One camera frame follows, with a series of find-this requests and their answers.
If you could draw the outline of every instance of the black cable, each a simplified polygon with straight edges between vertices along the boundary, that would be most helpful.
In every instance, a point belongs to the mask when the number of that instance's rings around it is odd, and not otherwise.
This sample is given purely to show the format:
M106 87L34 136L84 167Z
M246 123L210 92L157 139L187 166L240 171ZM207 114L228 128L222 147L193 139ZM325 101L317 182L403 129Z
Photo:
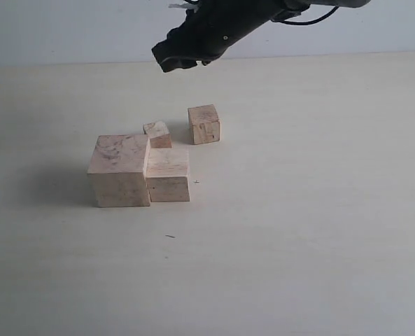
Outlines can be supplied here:
M332 16L337 10L339 6L335 6L330 12L325 14L324 16L321 16L320 18L312 21L306 21L306 22L293 22L293 21L280 21L280 23L283 23L284 25L290 25L290 26L310 26L315 25L316 23L319 23L321 21L324 21L325 19L328 19L330 16Z

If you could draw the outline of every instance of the white wall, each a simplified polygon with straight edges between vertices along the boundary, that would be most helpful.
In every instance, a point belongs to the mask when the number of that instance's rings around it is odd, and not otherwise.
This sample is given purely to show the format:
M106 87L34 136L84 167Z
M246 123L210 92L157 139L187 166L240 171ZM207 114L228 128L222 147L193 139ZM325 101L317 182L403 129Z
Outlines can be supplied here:
M181 0L0 0L0 64L129 62L182 23ZM315 8L304 19L324 13ZM415 1L372 0L313 27L268 23L226 57L415 50Z

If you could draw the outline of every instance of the small wooden cube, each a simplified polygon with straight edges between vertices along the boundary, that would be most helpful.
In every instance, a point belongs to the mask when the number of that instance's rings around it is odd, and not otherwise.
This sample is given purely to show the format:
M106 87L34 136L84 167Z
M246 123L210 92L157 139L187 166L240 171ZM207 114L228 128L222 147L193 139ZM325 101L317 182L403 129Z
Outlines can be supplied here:
M188 149L151 149L146 182L151 202L189 202Z
M214 105L189 108L188 121L194 145L220 141L220 119Z
M151 148L171 148L171 136L163 121L143 126L143 132L150 137Z
M87 174L100 207L150 206L149 153L147 135L99 136Z

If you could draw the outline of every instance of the white table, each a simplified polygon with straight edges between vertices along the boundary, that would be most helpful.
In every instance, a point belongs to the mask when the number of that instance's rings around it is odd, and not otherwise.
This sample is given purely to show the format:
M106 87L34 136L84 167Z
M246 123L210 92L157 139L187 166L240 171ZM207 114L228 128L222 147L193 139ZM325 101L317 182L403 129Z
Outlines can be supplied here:
M93 207L97 135L202 104L190 203ZM0 68L0 335L415 336L415 53Z

